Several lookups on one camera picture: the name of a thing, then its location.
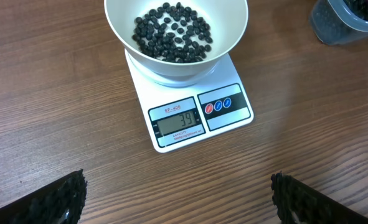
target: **blue label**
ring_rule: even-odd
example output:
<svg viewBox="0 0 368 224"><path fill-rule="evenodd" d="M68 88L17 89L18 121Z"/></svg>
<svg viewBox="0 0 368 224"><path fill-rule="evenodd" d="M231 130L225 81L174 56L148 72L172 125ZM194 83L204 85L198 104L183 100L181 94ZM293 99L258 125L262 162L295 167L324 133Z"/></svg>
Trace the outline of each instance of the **blue label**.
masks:
<svg viewBox="0 0 368 224"><path fill-rule="evenodd" d="M216 111L219 111L219 110L221 110L221 108L222 108L222 102L219 100L219 101L217 101L217 102L215 102L215 104L214 104L214 109L216 110Z"/></svg>
<svg viewBox="0 0 368 224"><path fill-rule="evenodd" d="M231 106L231 99L230 98L226 98L225 100L224 100L224 107L225 108L228 108L228 107L230 107Z"/></svg>

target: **brown wooden surface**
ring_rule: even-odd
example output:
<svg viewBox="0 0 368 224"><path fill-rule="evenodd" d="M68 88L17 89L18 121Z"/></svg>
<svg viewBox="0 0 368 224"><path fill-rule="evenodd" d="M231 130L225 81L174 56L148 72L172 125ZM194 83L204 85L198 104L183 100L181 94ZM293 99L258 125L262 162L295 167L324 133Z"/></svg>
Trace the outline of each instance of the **brown wooden surface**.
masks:
<svg viewBox="0 0 368 224"><path fill-rule="evenodd" d="M83 168L84 223L278 223L282 170L368 217L368 39L321 44L314 3L249 1L254 122L159 154L103 1L0 1L0 207Z"/></svg>

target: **display panel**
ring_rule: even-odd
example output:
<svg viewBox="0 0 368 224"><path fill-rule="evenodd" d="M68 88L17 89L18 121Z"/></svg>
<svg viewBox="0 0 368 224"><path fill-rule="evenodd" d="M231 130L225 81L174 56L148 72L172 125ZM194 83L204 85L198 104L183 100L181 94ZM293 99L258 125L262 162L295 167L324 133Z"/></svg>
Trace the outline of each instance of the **display panel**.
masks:
<svg viewBox="0 0 368 224"><path fill-rule="evenodd" d="M196 124L195 116L192 111L177 114L158 121L158 127L161 135L173 133L175 131L191 127Z"/></svg>

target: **transparent container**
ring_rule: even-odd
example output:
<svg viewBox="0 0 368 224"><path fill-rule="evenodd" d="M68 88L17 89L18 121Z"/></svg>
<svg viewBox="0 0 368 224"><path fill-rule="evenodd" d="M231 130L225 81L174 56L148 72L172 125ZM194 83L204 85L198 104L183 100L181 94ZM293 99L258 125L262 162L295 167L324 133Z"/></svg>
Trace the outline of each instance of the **transparent container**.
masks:
<svg viewBox="0 0 368 224"><path fill-rule="evenodd" d="M357 17L343 0L318 0L309 17L325 44L347 44L368 37L368 21Z"/></svg>

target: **white scale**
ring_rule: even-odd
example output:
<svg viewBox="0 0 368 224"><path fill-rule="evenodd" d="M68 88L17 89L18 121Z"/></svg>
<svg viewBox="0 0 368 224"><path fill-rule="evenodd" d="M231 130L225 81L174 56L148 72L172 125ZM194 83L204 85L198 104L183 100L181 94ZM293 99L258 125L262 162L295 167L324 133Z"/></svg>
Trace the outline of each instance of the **white scale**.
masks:
<svg viewBox="0 0 368 224"><path fill-rule="evenodd" d="M164 77L126 51L139 102L158 152L222 134L253 121L254 113L229 57L190 78Z"/></svg>

